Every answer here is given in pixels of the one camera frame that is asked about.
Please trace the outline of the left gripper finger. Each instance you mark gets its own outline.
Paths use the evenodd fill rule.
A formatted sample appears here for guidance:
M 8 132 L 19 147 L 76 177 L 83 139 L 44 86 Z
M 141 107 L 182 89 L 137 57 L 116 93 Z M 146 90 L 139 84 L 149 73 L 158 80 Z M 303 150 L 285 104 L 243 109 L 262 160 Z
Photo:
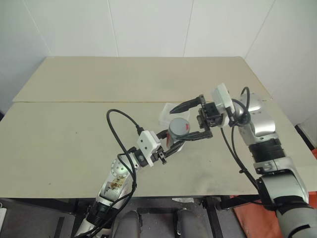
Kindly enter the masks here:
M 164 157 L 167 158 L 172 154 L 176 153 L 184 145 L 185 141 L 178 141 L 174 143 L 170 149 L 164 152 Z
M 167 130 L 163 130 L 163 131 L 159 132 L 157 134 L 157 137 L 159 140 L 166 140 L 167 143 L 169 142 L 169 133 Z

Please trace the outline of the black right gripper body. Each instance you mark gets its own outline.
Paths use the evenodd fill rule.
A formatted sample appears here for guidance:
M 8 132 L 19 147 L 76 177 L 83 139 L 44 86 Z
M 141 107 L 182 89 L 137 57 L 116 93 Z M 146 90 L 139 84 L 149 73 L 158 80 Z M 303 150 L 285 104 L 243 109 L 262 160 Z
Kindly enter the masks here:
M 218 111 L 214 102 L 206 103 L 198 100 L 201 108 L 198 110 L 197 121 L 200 129 L 209 129 L 221 125 L 223 115 Z

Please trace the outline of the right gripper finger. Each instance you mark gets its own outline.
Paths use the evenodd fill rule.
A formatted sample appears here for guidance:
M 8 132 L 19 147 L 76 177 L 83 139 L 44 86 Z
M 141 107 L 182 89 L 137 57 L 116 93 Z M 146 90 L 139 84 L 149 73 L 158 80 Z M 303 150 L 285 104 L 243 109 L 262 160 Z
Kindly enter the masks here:
M 212 138 L 212 132 L 210 130 L 210 125 L 208 121 L 203 116 L 197 116 L 197 120 L 200 126 L 200 129 L 204 129 L 204 131 L 199 132 L 191 132 L 186 135 L 182 135 L 178 137 L 178 140 L 181 141 L 196 141 L 201 139 Z
M 177 105 L 176 107 L 174 107 L 169 113 L 170 114 L 178 114 L 178 113 L 183 113 L 186 112 L 188 110 L 190 110 L 191 108 L 194 108 L 196 106 L 198 106 L 199 104 L 204 104 L 205 98 L 203 95 L 199 95 L 198 97 L 185 101 L 179 105 Z

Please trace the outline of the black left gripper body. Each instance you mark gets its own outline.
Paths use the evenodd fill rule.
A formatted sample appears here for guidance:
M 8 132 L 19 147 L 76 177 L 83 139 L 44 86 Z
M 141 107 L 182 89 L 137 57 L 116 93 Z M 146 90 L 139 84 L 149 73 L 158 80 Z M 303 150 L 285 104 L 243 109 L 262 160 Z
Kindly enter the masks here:
M 167 163 L 163 148 L 159 148 L 157 151 L 155 151 L 155 152 L 151 155 L 151 161 L 152 161 L 153 163 L 156 162 L 156 161 L 158 161 L 158 160 L 160 160 L 163 165 L 165 165 L 165 164 Z

